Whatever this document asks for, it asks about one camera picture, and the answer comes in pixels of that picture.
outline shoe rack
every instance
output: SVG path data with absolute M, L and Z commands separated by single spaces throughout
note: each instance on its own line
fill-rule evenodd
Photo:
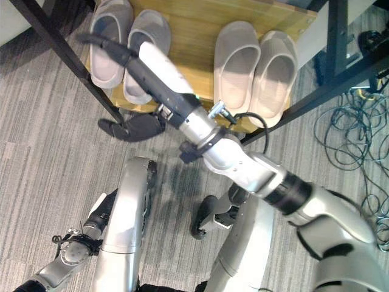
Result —
M 168 56 L 205 108 L 213 105 L 213 55 L 218 33 L 226 24 L 245 20 L 254 26 L 258 38 L 270 30 L 282 30 L 296 41 L 316 17 L 316 12 L 270 0 L 130 0 L 130 3 L 135 17 L 143 9 L 154 9 L 167 19 L 172 32 Z M 129 103 L 124 98 L 123 85 L 112 90 L 111 101 L 119 108 L 144 113 L 156 107 L 154 102 Z M 229 124 L 222 117 L 217 121 Z M 243 118 L 234 130 L 250 133 L 256 127 Z

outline black metal frame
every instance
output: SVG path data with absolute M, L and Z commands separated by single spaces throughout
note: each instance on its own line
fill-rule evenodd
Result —
M 10 0 L 22 16 L 31 24 L 38 35 L 54 50 L 61 60 L 69 67 L 76 77 L 88 88 L 93 96 L 104 106 L 111 116 L 122 123 L 124 118 L 119 109 L 114 106 L 104 91 L 95 86 L 91 75 L 61 33 L 54 27 L 43 9 L 35 0 Z
M 69 69 L 88 88 L 93 96 L 104 106 L 111 116 L 123 123 L 119 109 L 112 104 L 106 94 L 91 80 L 88 70 L 70 48 L 59 31 L 54 28 L 42 8 L 34 0 L 10 0 L 31 24 L 40 37 L 47 42 Z M 389 68 L 389 43 L 386 42 L 374 52 L 346 68 L 346 38 L 347 38 L 347 1 L 329 0 L 328 43 L 326 83 L 288 108 L 282 119 L 270 131 L 282 127 L 286 123 L 302 116 L 315 107 L 327 102 L 335 96 L 347 91 L 372 75 Z M 264 136 L 262 129 L 247 134 L 242 143 L 247 145 Z

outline floor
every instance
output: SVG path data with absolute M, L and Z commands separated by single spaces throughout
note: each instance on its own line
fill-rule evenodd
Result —
M 91 12 L 83 1 L 64 2 L 61 24 L 74 51 L 85 61 L 88 48 L 75 36 L 88 29 Z M 350 30 L 382 30 L 389 14 L 372 7 Z M 312 63 L 304 66 L 292 102 L 316 87 Z M 142 283 L 193 291 L 209 277 L 228 231 L 217 230 L 203 241 L 189 227 L 193 211 L 207 195 L 228 189 L 226 178 L 210 173 L 202 161 L 185 165 L 178 158 L 182 135 L 172 127 L 139 143 L 117 141 L 99 130 L 107 112 L 32 31 L 0 48 L 0 291 L 12 291 L 55 255 L 53 235 L 78 227 L 102 192 L 114 190 L 125 161 L 146 156 L 158 163 L 156 195 L 140 267 Z M 306 181 L 362 200 L 359 171 L 344 172 L 327 160 L 315 141 L 312 125 L 329 102 L 274 131 L 268 156 Z M 249 150 L 260 150 L 263 139 Z M 388 189 L 388 181 L 382 182 Z M 263 287 L 274 292 L 310 291 L 315 260 L 295 230 L 275 217 Z M 389 254 L 377 251 L 387 271 Z M 77 274 L 66 291 L 89 291 L 95 259 Z

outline pair of slippers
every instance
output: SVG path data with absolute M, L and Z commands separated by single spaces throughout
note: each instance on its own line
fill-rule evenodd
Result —
M 245 21 L 226 25 L 215 47 L 214 102 L 222 100 L 234 116 L 252 112 L 270 128 L 281 119 L 297 75 L 293 40 L 284 32 L 270 31 L 260 44 L 253 26 Z M 250 121 L 263 124 L 256 118 Z
M 155 10 L 143 10 L 133 22 L 133 8 L 127 0 L 104 0 L 97 7 L 90 33 L 96 33 L 139 50 L 148 41 L 167 55 L 171 31 L 166 19 Z M 145 93 L 125 68 L 112 61 L 98 46 L 91 45 L 91 79 L 101 88 L 114 88 L 123 81 L 123 94 L 131 103 L 145 104 L 152 98 Z

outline tangled cable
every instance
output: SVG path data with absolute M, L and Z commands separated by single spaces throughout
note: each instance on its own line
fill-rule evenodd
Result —
M 377 167 L 389 186 L 388 98 L 382 94 L 365 97 L 361 90 L 350 91 L 342 94 L 338 106 L 325 111 L 314 124 L 315 138 L 324 146 L 333 166 L 341 170 L 361 169 L 365 197 L 360 213 L 374 225 L 381 251 L 389 251 L 389 194 L 382 182 L 367 175 L 366 169 Z M 325 116 L 329 123 L 319 137 L 318 125 Z

